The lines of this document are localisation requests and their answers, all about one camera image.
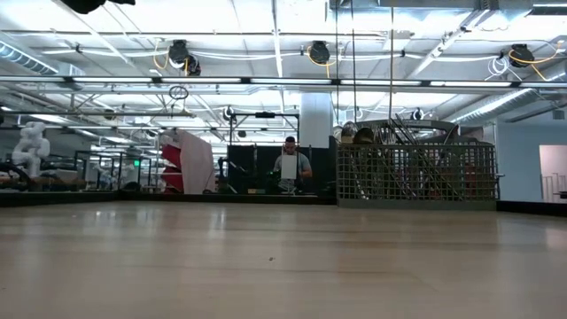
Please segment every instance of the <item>man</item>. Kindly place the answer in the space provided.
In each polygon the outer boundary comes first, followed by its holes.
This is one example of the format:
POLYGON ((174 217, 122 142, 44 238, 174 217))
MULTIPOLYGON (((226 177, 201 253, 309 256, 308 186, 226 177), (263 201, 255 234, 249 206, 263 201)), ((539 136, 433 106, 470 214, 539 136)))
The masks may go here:
MULTIPOLYGON (((311 164, 309 164, 309 159, 307 156, 295 150, 295 137, 288 136, 285 139, 285 145, 283 146, 283 151, 287 155, 298 156, 298 178, 302 181, 304 178, 310 178, 313 176, 313 171, 311 170, 311 164)), ((282 155, 276 159, 276 164, 274 165, 274 171, 282 170, 282 155)), ((294 181, 289 179, 282 179, 278 185, 282 190, 292 190, 294 187, 294 181)))

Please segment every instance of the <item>metal railing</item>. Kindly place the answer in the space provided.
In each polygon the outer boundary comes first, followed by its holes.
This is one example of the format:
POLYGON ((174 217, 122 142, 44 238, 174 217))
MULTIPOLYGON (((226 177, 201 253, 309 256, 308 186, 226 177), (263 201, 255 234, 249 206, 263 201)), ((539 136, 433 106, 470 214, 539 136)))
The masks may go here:
POLYGON ((561 191, 567 191, 565 175, 553 173, 551 176, 541 177, 541 196, 545 203, 567 203, 567 199, 561 199, 561 191))
POLYGON ((495 150, 487 144, 337 147, 338 199, 495 201, 495 150))

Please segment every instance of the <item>gray t-shirt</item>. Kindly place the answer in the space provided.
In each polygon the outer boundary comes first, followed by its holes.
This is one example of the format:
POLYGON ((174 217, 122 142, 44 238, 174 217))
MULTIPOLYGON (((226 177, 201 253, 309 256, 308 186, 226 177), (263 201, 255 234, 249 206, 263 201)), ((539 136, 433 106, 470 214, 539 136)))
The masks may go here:
MULTIPOLYGON (((303 155, 300 152, 296 152, 298 155, 298 172, 299 172, 299 179, 301 178, 301 172, 311 169, 311 164, 309 164, 309 159, 307 156, 303 155)), ((279 171, 282 170, 282 155, 280 155, 276 159, 276 164, 274 165, 274 170, 279 171)), ((290 179, 282 179, 278 186, 283 190, 292 190, 294 186, 294 181, 290 179)))

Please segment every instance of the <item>fluorescent light fixture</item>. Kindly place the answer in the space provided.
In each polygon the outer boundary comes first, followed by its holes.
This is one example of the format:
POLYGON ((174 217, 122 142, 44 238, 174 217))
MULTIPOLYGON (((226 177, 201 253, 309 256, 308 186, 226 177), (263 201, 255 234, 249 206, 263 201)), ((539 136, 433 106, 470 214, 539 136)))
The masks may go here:
POLYGON ((124 130, 147 129, 147 128, 156 128, 156 127, 118 127, 118 129, 124 129, 124 130))
POLYGON ((70 126, 69 128, 74 129, 111 129, 113 127, 98 127, 98 126, 70 126))
MULTIPOLYGON (((341 80, 341 84, 344 85, 354 85, 355 80, 341 80)), ((389 80, 356 80, 356 85, 390 85, 389 80)), ((394 80, 392 85, 399 86, 417 86, 421 85, 421 81, 404 81, 404 80, 394 80)))
POLYGON ((96 135, 94 133, 90 133, 89 131, 82 130, 82 129, 77 129, 77 133, 82 134, 84 136, 88 136, 88 137, 98 137, 98 135, 96 135))
POLYGON ((279 79, 279 78, 256 78, 250 82, 255 84, 330 84, 330 79, 279 79))
POLYGON ((520 84, 520 88, 565 88, 567 89, 567 83, 565 82, 523 82, 520 84))
POLYGON ((565 72, 563 72, 563 73, 561 73, 561 74, 558 74, 558 75, 552 77, 552 78, 549 79, 549 80, 550 80, 550 81, 554 81, 554 80, 559 79, 559 78, 562 77, 562 76, 565 76, 565 72))
POLYGON ((151 83, 153 80, 148 77, 74 77, 75 82, 90 82, 90 83, 151 83))
MULTIPOLYGON (((25 127, 26 127, 25 125, 19 125, 19 126, 18 126, 18 128, 25 128, 25 127)), ((46 126, 45 126, 45 129, 48 129, 48 128, 49 128, 49 129, 61 129, 61 128, 63 128, 63 127, 60 126, 60 125, 46 125, 46 126)))
POLYGON ((475 88, 503 88, 509 87, 512 82, 443 82, 433 81, 431 86, 447 86, 447 87, 475 87, 475 88))
POLYGON ((567 4, 533 4, 533 6, 540 8, 567 8, 567 4))
POLYGON ((209 77, 167 77, 161 78, 164 83, 240 83, 240 78, 209 78, 209 77))
POLYGON ((64 82, 60 76, 0 76, 0 82, 64 82))
POLYGON ((156 70, 156 69, 150 69, 149 71, 150 71, 151 73, 153 73, 153 74, 157 74, 157 75, 159 75, 159 76, 163 76, 163 74, 162 74, 160 71, 156 70))
POLYGON ((59 123, 59 124, 65 124, 68 123, 69 121, 60 117, 60 116, 55 116, 55 115, 45 115, 45 114, 32 114, 30 115, 33 118, 39 119, 39 120, 43 120, 43 121, 49 121, 51 123, 59 123))
POLYGON ((115 142, 115 143, 123 143, 123 144, 133 143, 131 140, 129 140, 127 138, 122 138, 122 137, 105 136, 105 139, 112 141, 112 142, 115 142))

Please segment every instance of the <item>gray wall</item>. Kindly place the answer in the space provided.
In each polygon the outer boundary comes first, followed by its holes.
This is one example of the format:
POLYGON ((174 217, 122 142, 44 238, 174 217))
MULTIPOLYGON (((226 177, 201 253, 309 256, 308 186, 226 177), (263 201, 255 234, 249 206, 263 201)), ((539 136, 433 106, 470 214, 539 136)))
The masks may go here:
POLYGON ((501 178, 501 199, 541 202, 540 145, 567 145, 562 127, 499 121, 496 151, 501 178))

